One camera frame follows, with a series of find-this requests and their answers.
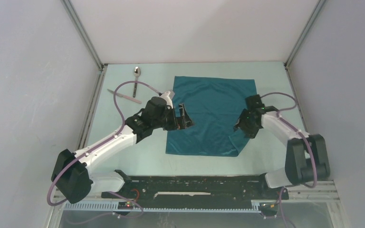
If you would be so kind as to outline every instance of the towel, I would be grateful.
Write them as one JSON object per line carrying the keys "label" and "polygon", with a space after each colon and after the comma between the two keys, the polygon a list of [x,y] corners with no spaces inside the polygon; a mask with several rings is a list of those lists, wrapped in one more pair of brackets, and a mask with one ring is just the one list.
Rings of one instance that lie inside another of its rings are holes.
{"label": "towel", "polygon": [[167,154],[236,157],[249,139],[233,130],[245,98],[256,95],[253,79],[176,76],[173,105],[185,104],[195,123],[191,128],[167,133]]}

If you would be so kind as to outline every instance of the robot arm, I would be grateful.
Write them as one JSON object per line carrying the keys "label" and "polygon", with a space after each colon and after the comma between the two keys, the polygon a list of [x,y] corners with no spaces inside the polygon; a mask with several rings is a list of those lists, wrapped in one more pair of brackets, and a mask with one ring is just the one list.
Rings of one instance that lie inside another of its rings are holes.
{"label": "robot arm", "polygon": [[[293,129],[287,121],[281,121],[278,109],[265,106],[259,95],[246,98],[248,109],[244,109],[235,125],[242,129],[247,137],[255,138],[259,129],[265,128],[286,146],[285,167],[262,174],[265,188],[278,188],[288,185],[299,185],[313,180],[310,158],[306,158],[306,145],[299,135],[300,130]],[[316,163],[317,176],[327,178],[330,175],[327,148],[324,138],[301,131],[308,141]]]}
{"label": "robot arm", "polygon": [[192,120],[185,111],[184,104],[179,104],[180,116],[176,117],[172,98],[174,92],[169,90],[160,97],[152,97],[144,109],[125,120],[125,126],[109,134],[91,146],[71,153],[62,151],[57,159],[51,181],[71,161],[80,158],[59,178],[56,187],[70,203],[81,201],[87,194],[104,191],[119,191],[125,178],[121,171],[111,173],[94,173],[97,166],[126,147],[139,143],[150,136],[154,129],[166,131],[186,129],[193,126]]}

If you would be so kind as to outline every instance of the white backdrop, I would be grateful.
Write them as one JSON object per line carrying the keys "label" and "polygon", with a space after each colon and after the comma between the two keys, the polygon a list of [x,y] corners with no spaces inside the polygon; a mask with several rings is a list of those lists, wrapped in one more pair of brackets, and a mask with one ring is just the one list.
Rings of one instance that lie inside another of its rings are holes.
{"label": "white backdrop", "polygon": [[318,0],[73,0],[103,63],[286,61]]}

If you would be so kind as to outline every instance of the table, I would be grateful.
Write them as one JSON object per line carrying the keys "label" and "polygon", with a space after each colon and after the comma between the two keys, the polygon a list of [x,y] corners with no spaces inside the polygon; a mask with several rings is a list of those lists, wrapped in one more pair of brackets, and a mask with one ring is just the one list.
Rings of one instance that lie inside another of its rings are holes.
{"label": "table", "polygon": [[[100,140],[121,124],[121,117],[115,109],[113,96],[107,89],[114,90],[125,81],[134,80],[134,68],[141,68],[139,80],[159,91],[173,88],[174,76],[200,76],[236,79],[254,79],[260,95],[269,92],[283,92],[293,95],[290,81],[282,62],[242,63],[161,63],[108,65],[94,119],[88,134],[88,144]],[[119,92],[132,96],[133,84],[122,87]],[[129,117],[156,94],[144,85],[138,85],[136,104],[118,97],[117,102],[125,117]],[[263,98],[265,105],[277,108],[290,107],[293,101],[281,95]],[[293,109],[283,116],[295,126],[304,129],[299,110]],[[284,167],[286,147],[272,133],[260,130],[251,139],[238,157],[211,157],[170,155],[165,153],[167,132],[157,129],[152,136],[133,147],[114,155],[102,163],[97,172],[120,169],[127,175],[251,175],[262,174]]]}

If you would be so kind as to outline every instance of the red wire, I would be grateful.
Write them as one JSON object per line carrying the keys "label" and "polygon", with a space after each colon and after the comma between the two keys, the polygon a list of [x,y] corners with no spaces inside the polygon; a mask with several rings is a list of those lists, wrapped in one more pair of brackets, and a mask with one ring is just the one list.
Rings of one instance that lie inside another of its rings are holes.
{"label": "red wire", "polygon": [[131,191],[136,191],[137,196],[134,199],[134,201],[136,202],[138,200],[139,196],[140,196],[139,191],[138,191],[138,189],[132,189]]}

